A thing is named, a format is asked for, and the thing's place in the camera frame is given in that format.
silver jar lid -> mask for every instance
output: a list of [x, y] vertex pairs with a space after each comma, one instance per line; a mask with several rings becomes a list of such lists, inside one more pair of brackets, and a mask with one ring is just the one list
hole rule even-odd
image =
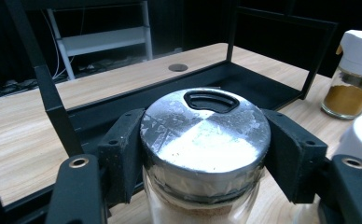
[[226, 91], [176, 91], [149, 107], [140, 128], [145, 167], [176, 197], [216, 203], [257, 182], [271, 131], [261, 111]]

yellow spice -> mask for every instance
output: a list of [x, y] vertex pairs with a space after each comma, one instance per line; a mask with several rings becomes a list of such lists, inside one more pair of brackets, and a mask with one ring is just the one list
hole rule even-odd
[[362, 112], [362, 90], [355, 86], [333, 86], [324, 104], [338, 114], [356, 116]]

wooden table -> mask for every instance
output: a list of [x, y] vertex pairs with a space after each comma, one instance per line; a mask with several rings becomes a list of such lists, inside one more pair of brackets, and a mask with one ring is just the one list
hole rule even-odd
[[[194, 49], [68, 81], [57, 87], [65, 107], [71, 108], [220, 62], [225, 59], [226, 47], [216, 44]], [[308, 73], [239, 48], [234, 49], [232, 61], [298, 90]], [[173, 63], [184, 63], [188, 70], [171, 72], [168, 66]], [[326, 142], [330, 157], [341, 134], [352, 122], [331, 118], [320, 110], [329, 84], [329, 78], [317, 76], [306, 100], [297, 100], [280, 112]], [[39, 90], [0, 98], [0, 196], [3, 204], [53, 184], [60, 164], [66, 159], [63, 146], [45, 114]], [[261, 180], [248, 222], [291, 223], [305, 207], [289, 203], [267, 173]], [[134, 195], [131, 204], [120, 204], [111, 211], [110, 223], [150, 223], [144, 192]]]

glass jar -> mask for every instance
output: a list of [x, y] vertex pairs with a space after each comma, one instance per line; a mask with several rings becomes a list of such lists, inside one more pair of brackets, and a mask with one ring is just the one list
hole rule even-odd
[[271, 131], [244, 98], [215, 89], [161, 97], [140, 128], [152, 222], [245, 223]]
[[339, 69], [322, 103], [329, 115], [354, 119], [362, 114], [362, 76]]
[[144, 186], [152, 223], [245, 224], [258, 196], [259, 174], [263, 174], [262, 170], [257, 172], [257, 181], [254, 184], [231, 200], [221, 203], [196, 203], [166, 192], [144, 168]]
[[335, 118], [354, 119], [362, 114], [362, 31], [344, 33], [336, 53], [342, 52], [339, 71], [321, 107]]

shelf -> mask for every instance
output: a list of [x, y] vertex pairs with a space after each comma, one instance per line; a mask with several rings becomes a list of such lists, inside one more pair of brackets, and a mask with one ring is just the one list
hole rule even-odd
[[116, 49], [143, 43], [145, 43], [143, 26], [63, 38], [63, 44], [68, 56], [92, 53], [106, 49]]

